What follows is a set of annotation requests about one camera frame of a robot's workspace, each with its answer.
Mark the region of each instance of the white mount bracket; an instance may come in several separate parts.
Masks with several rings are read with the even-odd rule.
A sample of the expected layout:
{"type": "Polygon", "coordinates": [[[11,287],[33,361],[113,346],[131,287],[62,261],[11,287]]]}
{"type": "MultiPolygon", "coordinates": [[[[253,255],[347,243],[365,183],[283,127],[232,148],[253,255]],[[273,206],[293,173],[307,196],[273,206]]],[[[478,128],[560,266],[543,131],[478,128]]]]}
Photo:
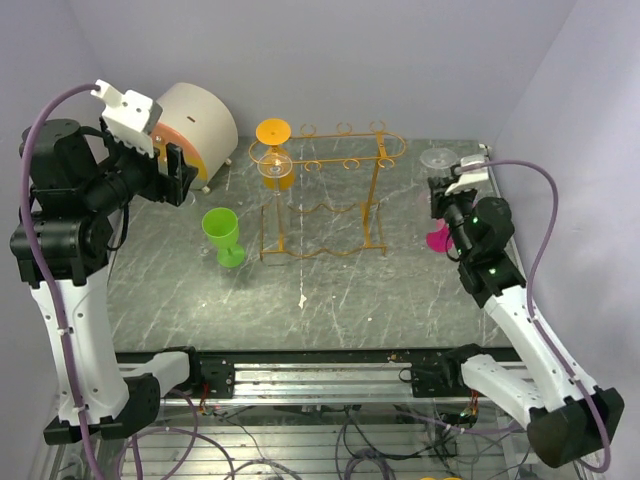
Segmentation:
{"type": "Polygon", "coordinates": [[[153,158],[153,141],[149,135],[160,119],[162,107],[133,90],[122,94],[105,81],[97,80],[96,84],[100,90],[92,90],[91,95],[106,105],[102,118],[109,133],[116,141],[153,158]]]}
{"type": "MultiPolygon", "coordinates": [[[[460,166],[466,167],[469,165],[476,165],[479,163],[485,163],[487,161],[487,157],[478,153],[476,155],[469,155],[468,157],[463,157],[460,159],[460,166]]],[[[453,195],[454,193],[460,193],[467,190],[471,190],[473,188],[477,188],[485,182],[489,181],[489,168],[478,168],[477,170],[472,170],[470,172],[465,172],[460,175],[460,178],[456,183],[453,183],[447,188],[445,195],[453,195]]]]}

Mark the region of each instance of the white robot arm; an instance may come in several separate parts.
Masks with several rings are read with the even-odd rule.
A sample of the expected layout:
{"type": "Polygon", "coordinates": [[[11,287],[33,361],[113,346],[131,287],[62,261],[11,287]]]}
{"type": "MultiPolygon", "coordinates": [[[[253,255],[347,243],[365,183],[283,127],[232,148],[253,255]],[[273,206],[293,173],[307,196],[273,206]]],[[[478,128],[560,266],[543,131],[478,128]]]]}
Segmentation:
{"type": "Polygon", "coordinates": [[[452,166],[448,175],[429,178],[431,215],[443,218],[449,228],[465,290],[507,335],[533,383],[501,367],[477,345],[461,348],[459,371],[446,376],[457,378],[509,413],[527,429],[538,456],[558,467],[603,448],[597,420],[602,419],[611,439],[624,402],[615,389],[598,387],[538,308],[528,304],[526,281],[505,253],[514,233],[508,203],[495,197],[475,202],[475,188],[489,180],[487,167],[482,167],[489,165],[487,161],[484,155],[467,157],[452,166]]]}

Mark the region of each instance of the pink object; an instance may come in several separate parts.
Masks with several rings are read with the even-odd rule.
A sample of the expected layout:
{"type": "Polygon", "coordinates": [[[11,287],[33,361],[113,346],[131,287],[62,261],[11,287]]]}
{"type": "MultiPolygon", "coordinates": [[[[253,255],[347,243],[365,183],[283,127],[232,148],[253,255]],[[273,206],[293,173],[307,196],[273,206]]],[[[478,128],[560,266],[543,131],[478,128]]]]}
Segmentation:
{"type": "Polygon", "coordinates": [[[439,230],[427,233],[427,246],[438,253],[447,253],[453,247],[453,240],[449,237],[449,228],[445,225],[444,220],[438,220],[439,230]]]}

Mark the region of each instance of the black cable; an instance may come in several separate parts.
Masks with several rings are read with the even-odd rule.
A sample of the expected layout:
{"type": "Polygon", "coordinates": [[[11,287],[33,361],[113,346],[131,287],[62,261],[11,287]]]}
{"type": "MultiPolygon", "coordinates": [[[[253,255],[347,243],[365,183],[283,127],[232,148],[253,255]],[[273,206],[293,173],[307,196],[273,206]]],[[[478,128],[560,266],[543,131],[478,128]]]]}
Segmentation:
{"type": "Polygon", "coordinates": [[[235,412],[235,413],[232,413],[232,414],[231,414],[231,415],[229,415],[229,416],[227,416],[226,414],[217,414],[217,415],[218,415],[218,417],[224,417],[224,419],[225,419],[226,421],[229,421],[229,419],[230,419],[230,418],[237,417],[237,416],[238,416],[238,415],[240,415],[241,413],[244,413],[244,412],[246,412],[247,410],[251,410],[252,408],[256,408],[256,407],[255,407],[255,405],[249,405],[248,407],[241,408],[240,410],[238,410],[238,411],[237,411],[237,412],[235,412]]]}
{"type": "Polygon", "coordinates": [[[402,460],[409,460],[412,458],[420,458],[421,454],[424,452],[427,452],[429,450],[433,450],[435,447],[439,446],[438,444],[432,443],[431,445],[427,445],[424,448],[421,448],[420,450],[417,450],[413,453],[409,453],[409,454],[405,454],[405,455],[400,455],[400,454],[393,454],[393,453],[384,453],[381,452],[380,450],[378,450],[367,438],[367,436],[364,434],[364,432],[360,429],[360,426],[357,424],[357,422],[352,418],[352,417],[348,417],[347,420],[345,421],[345,429],[344,429],[344,446],[346,447],[347,451],[349,452],[349,454],[353,457],[355,456],[355,454],[353,453],[353,451],[349,448],[349,446],[347,445],[347,427],[349,426],[349,424],[352,424],[356,430],[358,431],[358,433],[360,434],[360,436],[362,437],[362,439],[364,440],[364,442],[367,444],[367,446],[373,451],[375,452],[379,457],[384,458],[385,460],[396,460],[396,461],[402,461],[402,460]]]}
{"type": "MultiPolygon", "coordinates": [[[[238,415],[238,414],[242,413],[243,411],[249,410],[250,408],[252,408],[252,407],[247,407],[245,410],[242,410],[242,411],[240,411],[240,412],[237,412],[235,415],[238,415]]],[[[227,417],[225,417],[224,415],[218,415],[218,414],[214,413],[214,414],[213,414],[213,416],[214,416],[214,417],[216,417],[216,418],[218,418],[218,419],[220,419],[220,420],[222,420],[222,421],[225,421],[225,422],[227,422],[227,423],[229,423],[229,424],[231,424],[231,425],[234,425],[234,426],[236,426],[236,427],[240,427],[240,428],[242,429],[242,431],[243,431],[244,433],[246,433],[246,434],[251,438],[251,440],[253,441],[253,444],[256,446],[256,450],[258,451],[258,455],[260,455],[260,460],[263,460],[263,461],[265,462],[265,463],[264,463],[264,465],[269,465],[269,463],[267,463],[267,462],[271,462],[271,460],[269,460],[267,457],[265,457],[265,456],[264,456],[264,453],[262,453],[262,450],[260,450],[260,445],[258,444],[258,441],[256,440],[256,437],[254,437],[254,436],[251,434],[251,432],[249,432],[249,430],[247,430],[247,429],[244,427],[244,425],[241,425],[241,424],[239,424],[239,423],[235,423],[235,422],[232,422],[231,420],[229,420],[229,418],[230,418],[231,416],[234,416],[234,415],[231,415],[229,418],[227,418],[227,417]]],[[[275,470],[273,470],[273,473],[275,473],[277,477],[280,477],[280,475],[278,474],[278,472],[276,472],[275,470]]]]}
{"type": "Polygon", "coordinates": [[[110,252],[117,252],[124,245],[127,235],[129,233],[129,204],[127,203],[122,207],[122,231],[120,232],[120,240],[117,247],[110,247],[107,245],[107,250],[110,252]]]}
{"type": "Polygon", "coordinates": [[[476,439],[475,435],[471,435],[471,440],[473,441],[473,446],[476,448],[476,456],[475,458],[470,462],[471,463],[471,471],[469,472],[469,477],[470,480],[473,480],[473,469],[476,467],[476,463],[478,463],[480,461],[480,447],[478,447],[478,440],[476,439]]]}
{"type": "Polygon", "coordinates": [[[80,127],[80,134],[88,135],[90,137],[99,137],[103,139],[106,137],[106,135],[101,130],[98,130],[97,128],[89,127],[88,125],[82,125],[80,127]]]}
{"type": "MultiPolygon", "coordinates": [[[[514,468],[520,469],[522,467],[522,465],[524,465],[524,462],[527,461],[527,458],[529,458],[529,452],[531,452],[531,445],[529,445],[529,448],[527,448],[527,453],[524,454],[524,457],[522,457],[522,461],[519,464],[512,465],[511,467],[507,467],[504,470],[499,471],[495,475],[487,478],[487,480],[492,480],[494,478],[497,478],[500,475],[502,475],[503,473],[508,472],[509,470],[513,470],[514,468]]],[[[518,472],[516,473],[516,476],[515,476],[514,480],[516,480],[519,476],[520,476],[520,470],[518,470],[518,472]]]]}
{"type": "Polygon", "coordinates": [[[449,450],[447,450],[446,442],[449,438],[452,438],[452,437],[448,436],[448,432],[446,432],[445,435],[443,435],[442,434],[443,429],[437,430],[437,433],[438,433],[438,442],[433,443],[434,445],[433,451],[436,454],[436,457],[438,457],[438,460],[440,460],[440,463],[445,468],[447,475],[450,475],[451,477],[460,477],[460,475],[456,474],[453,470],[451,470],[451,466],[449,465],[449,462],[447,460],[447,457],[452,457],[452,455],[451,453],[449,453],[449,450]]]}
{"type": "MultiPolygon", "coordinates": [[[[295,478],[295,480],[302,480],[302,477],[300,476],[299,473],[294,472],[293,470],[285,467],[284,465],[280,465],[279,463],[274,462],[273,460],[268,460],[266,458],[261,458],[259,460],[249,460],[248,462],[243,463],[238,468],[236,468],[234,470],[234,473],[238,473],[240,470],[244,470],[245,468],[250,467],[251,465],[269,465],[272,469],[274,469],[274,472],[275,472],[275,469],[277,468],[278,470],[282,470],[287,475],[291,475],[293,478],[295,478]]],[[[278,472],[275,472],[275,474],[278,476],[278,478],[282,478],[278,472]]],[[[227,480],[228,478],[231,478],[231,474],[224,477],[224,480],[227,480]]]]}
{"type": "Polygon", "coordinates": [[[578,476],[578,480],[584,480],[582,473],[580,473],[580,469],[578,468],[578,464],[576,462],[571,462],[573,465],[573,469],[576,471],[576,475],[578,476]]]}
{"type": "Polygon", "coordinates": [[[449,249],[447,248],[447,245],[449,245],[449,240],[450,240],[450,239],[451,239],[451,230],[449,230],[449,233],[447,234],[447,240],[444,242],[444,248],[445,248],[445,252],[444,252],[444,253],[447,255],[447,258],[448,258],[449,260],[451,260],[452,262],[456,262],[456,263],[458,263],[458,262],[459,262],[460,260],[462,260],[462,259],[461,259],[460,257],[458,257],[458,258],[452,257],[452,256],[449,254],[449,249]]]}
{"type": "Polygon", "coordinates": [[[400,371],[398,372],[398,380],[400,380],[402,383],[414,383],[413,382],[413,378],[402,378],[402,373],[403,372],[409,372],[409,374],[411,374],[411,372],[418,372],[418,373],[425,373],[427,375],[431,375],[434,377],[440,377],[440,374],[438,372],[434,372],[431,370],[426,370],[424,368],[416,368],[416,367],[404,367],[402,369],[400,369],[400,371]]]}
{"type": "Polygon", "coordinates": [[[471,438],[473,438],[473,439],[475,439],[476,437],[484,438],[485,440],[490,442],[491,445],[489,445],[488,447],[483,448],[482,450],[476,449],[476,455],[470,461],[460,460],[458,458],[456,458],[455,460],[456,460],[456,462],[462,463],[463,465],[474,465],[474,464],[478,463],[478,460],[480,459],[480,456],[483,453],[485,453],[486,451],[492,449],[493,447],[498,447],[498,448],[502,449],[502,445],[500,445],[499,442],[501,442],[502,440],[507,438],[509,435],[511,435],[511,434],[507,433],[506,435],[503,435],[502,437],[500,437],[498,440],[493,440],[492,438],[486,437],[484,435],[478,435],[478,434],[471,435],[471,438]]]}
{"type": "Polygon", "coordinates": [[[380,469],[380,473],[382,474],[383,480],[395,480],[396,479],[395,472],[389,466],[389,464],[386,462],[386,460],[384,458],[380,457],[372,449],[370,449],[370,450],[364,449],[364,450],[359,450],[356,453],[352,453],[349,450],[349,447],[347,446],[346,442],[345,442],[345,447],[347,447],[347,450],[349,450],[349,453],[351,454],[351,458],[347,462],[347,466],[346,466],[345,472],[344,472],[344,479],[342,478],[342,472],[340,471],[340,464],[338,462],[338,460],[339,460],[339,452],[338,452],[338,450],[339,450],[339,447],[340,447],[340,438],[342,438],[343,440],[346,438],[344,436],[344,434],[346,432],[347,425],[349,424],[349,420],[351,420],[351,417],[347,417],[347,420],[345,420],[345,422],[342,424],[342,427],[340,428],[340,431],[338,432],[338,437],[336,438],[334,462],[335,462],[335,466],[336,466],[336,474],[338,475],[338,479],[339,480],[350,480],[351,479],[351,474],[353,473],[355,468],[360,463],[362,463],[364,461],[370,461],[370,462],[375,463],[377,465],[377,467],[380,469]]]}

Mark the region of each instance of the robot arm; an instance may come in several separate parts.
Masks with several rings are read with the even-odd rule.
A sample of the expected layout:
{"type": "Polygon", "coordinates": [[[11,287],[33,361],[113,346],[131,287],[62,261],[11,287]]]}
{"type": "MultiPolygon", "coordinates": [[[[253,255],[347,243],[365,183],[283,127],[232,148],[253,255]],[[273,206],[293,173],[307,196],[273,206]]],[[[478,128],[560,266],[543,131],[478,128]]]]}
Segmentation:
{"type": "Polygon", "coordinates": [[[45,122],[30,169],[31,197],[41,208],[32,218],[40,249],[61,292],[69,328],[58,326],[51,292],[22,222],[11,238],[21,279],[30,285],[44,318],[58,375],[60,405],[44,432],[48,444],[81,438],[62,336],[70,339],[76,358],[74,378],[78,378],[89,430],[100,431],[105,439],[126,438],[139,431],[155,420],[160,399],[170,389],[200,383],[192,348],[158,353],[135,369],[117,363],[107,316],[113,235],[108,217],[126,208],[136,195],[180,205],[197,170],[186,165],[175,145],[167,146],[166,166],[159,168],[149,137],[162,112],[159,105],[136,92],[121,94],[105,82],[98,84],[100,90],[94,95],[106,104],[102,131],[69,119],[45,122]],[[103,138],[109,155],[102,162],[95,161],[85,134],[103,138]]]}
{"type": "Polygon", "coordinates": [[[445,177],[429,178],[431,215],[443,218],[458,252],[458,272],[467,293],[493,318],[527,367],[533,384],[501,367],[490,355],[470,352],[459,361],[457,374],[469,388],[484,394],[527,429],[542,461],[559,467],[603,447],[595,420],[575,381],[579,379],[595,403],[611,439],[624,402],[615,389],[602,390],[553,333],[534,306],[529,318],[526,281],[505,253],[514,233],[511,210],[501,198],[475,202],[475,187],[489,180],[487,168],[459,172],[460,166],[484,163],[483,155],[462,159],[445,177]],[[543,338],[543,329],[549,339],[543,338]],[[572,366],[570,376],[549,340],[572,366]]]}

